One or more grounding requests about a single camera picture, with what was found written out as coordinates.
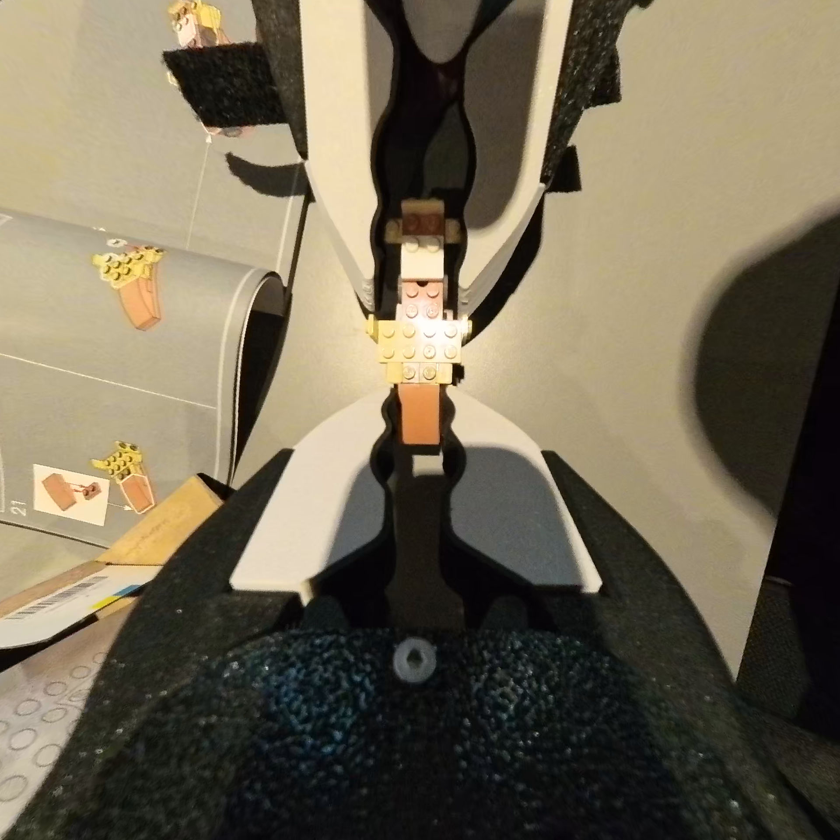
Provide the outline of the grey desk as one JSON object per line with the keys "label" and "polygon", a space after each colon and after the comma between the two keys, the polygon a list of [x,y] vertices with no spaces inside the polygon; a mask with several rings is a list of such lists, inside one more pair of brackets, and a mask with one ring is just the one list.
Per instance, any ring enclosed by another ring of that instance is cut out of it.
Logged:
{"label": "grey desk", "polygon": [[[838,2],[653,2],[464,391],[563,457],[741,664],[838,283]],[[281,199],[165,78],[161,2],[2,2],[2,208],[268,268]]]}

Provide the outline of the orange and tan brick model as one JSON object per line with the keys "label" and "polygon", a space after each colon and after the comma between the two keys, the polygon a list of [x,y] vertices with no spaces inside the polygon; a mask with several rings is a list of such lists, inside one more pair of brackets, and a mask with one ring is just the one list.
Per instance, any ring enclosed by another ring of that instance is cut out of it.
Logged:
{"label": "orange and tan brick model", "polygon": [[385,242],[398,248],[398,319],[455,319],[457,304],[449,299],[446,250],[460,241],[460,221],[447,214],[443,199],[401,201],[400,216],[385,226]]}

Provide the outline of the dark printed cardboard box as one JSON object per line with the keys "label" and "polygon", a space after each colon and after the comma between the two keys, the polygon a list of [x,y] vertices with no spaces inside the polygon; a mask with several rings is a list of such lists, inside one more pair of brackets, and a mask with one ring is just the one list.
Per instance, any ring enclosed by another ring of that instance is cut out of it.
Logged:
{"label": "dark printed cardboard box", "polygon": [[102,608],[138,591],[159,571],[158,566],[104,565],[78,581],[39,595],[2,615],[1,649],[48,642]]}

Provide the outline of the brown brick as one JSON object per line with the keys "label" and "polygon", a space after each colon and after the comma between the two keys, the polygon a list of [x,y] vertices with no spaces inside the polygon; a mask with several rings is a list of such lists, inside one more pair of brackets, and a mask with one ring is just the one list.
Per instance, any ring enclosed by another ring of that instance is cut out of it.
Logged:
{"label": "brown brick", "polygon": [[442,441],[444,387],[437,383],[400,383],[399,436],[404,446],[431,451]]}

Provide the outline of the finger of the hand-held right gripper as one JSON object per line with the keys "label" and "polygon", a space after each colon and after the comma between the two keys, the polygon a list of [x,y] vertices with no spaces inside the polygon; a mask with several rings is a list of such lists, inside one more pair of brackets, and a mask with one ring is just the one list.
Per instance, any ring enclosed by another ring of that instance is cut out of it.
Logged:
{"label": "finger of the hand-held right gripper", "polygon": [[510,2],[467,52],[475,173],[463,216],[460,306],[489,295],[545,190],[543,157],[569,24],[568,1]]}
{"label": "finger of the hand-held right gripper", "polygon": [[306,171],[353,291],[373,312],[375,135],[392,95],[392,38],[364,1],[303,1],[300,18]]}

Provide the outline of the grey instruction booklet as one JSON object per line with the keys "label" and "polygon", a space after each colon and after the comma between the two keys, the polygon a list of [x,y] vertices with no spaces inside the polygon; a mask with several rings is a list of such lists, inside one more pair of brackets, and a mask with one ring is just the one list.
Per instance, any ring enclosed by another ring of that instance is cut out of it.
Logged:
{"label": "grey instruction booklet", "polygon": [[284,122],[170,82],[173,4],[2,2],[2,519],[102,547],[233,478],[306,213]]}

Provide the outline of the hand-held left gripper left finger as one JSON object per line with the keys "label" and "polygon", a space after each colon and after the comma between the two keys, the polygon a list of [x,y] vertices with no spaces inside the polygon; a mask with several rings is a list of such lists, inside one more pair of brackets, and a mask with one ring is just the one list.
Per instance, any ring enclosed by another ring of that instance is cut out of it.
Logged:
{"label": "hand-held left gripper left finger", "polygon": [[294,447],[229,583],[237,592],[310,595],[331,568],[386,535],[392,394],[369,394]]}

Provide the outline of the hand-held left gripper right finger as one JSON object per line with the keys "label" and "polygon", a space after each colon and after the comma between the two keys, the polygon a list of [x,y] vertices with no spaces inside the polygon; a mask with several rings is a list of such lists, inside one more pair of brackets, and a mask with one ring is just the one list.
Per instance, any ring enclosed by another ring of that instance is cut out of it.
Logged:
{"label": "hand-held left gripper right finger", "polygon": [[602,577],[537,443],[468,394],[448,394],[463,465],[450,495],[457,540],[543,589],[597,594]]}

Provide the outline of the white printed paper bag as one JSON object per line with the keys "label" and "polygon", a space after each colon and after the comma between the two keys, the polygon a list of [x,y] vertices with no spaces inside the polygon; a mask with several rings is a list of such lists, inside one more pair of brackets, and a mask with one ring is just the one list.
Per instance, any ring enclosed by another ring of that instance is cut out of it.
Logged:
{"label": "white printed paper bag", "polygon": [[58,760],[105,657],[100,643],[54,648],[2,673],[1,837]]}

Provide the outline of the tan brick assembly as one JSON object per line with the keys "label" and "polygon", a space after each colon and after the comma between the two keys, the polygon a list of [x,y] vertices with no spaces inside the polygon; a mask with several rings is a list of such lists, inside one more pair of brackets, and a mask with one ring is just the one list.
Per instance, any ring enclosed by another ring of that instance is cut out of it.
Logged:
{"label": "tan brick assembly", "polygon": [[452,385],[472,326],[468,318],[382,320],[369,315],[366,332],[376,344],[388,384]]}

